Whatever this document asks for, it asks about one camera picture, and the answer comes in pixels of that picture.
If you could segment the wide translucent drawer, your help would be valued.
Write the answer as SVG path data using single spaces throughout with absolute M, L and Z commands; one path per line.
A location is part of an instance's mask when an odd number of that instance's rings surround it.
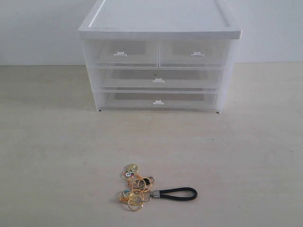
M 217 94 L 102 92 L 102 108 L 215 109 Z
M 220 86 L 223 70 L 98 70 L 95 88 L 161 87 L 210 88 Z

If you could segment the keychain with black strap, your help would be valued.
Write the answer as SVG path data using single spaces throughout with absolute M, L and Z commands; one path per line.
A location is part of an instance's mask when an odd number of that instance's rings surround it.
M 130 211 L 141 210 L 145 203 L 154 198 L 193 201 L 198 197 L 197 190 L 191 187 L 153 190 L 154 178 L 152 176 L 140 176 L 139 167 L 134 163 L 125 166 L 121 177 L 126 180 L 128 189 L 119 193 L 118 201 L 125 204 Z

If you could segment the white plastic drawer cabinet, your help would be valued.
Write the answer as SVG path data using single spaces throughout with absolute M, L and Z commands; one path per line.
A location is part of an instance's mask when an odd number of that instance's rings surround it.
M 234 56 L 241 39 L 242 29 L 223 0 L 99 0 L 79 27 L 80 40 L 91 90 L 97 111 L 102 108 L 99 98 L 102 92 L 116 93 L 186 93 L 217 94 L 215 109 L 193 110 L 221 113 L 234 65 Z M 158 44 L 158 67 L 101 67 L 92 59 L 90 40 L 150 40 Z M 231 46 L 224 64 L 202 66 L 160 66 L 160 43 L 172 40 L 230 40 Z M 95 88 L 94 76 L 98 70 L 223 70 L 220 86 L 210 88 L 161 88 L 161 87 L 109 87 Z

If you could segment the top right translucent drawer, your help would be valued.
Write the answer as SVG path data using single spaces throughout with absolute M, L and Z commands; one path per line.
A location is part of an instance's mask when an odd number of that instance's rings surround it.
M 172 40 L 160 43 L 160 66 L 185 67 L 224 64 L 230 40 Z

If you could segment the top left translucent drawer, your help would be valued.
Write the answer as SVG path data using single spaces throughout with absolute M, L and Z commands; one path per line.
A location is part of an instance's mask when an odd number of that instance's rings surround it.
M 90 40 L 93 61 L 101 67 L 158 67 L 158 44 L 150 40 Z

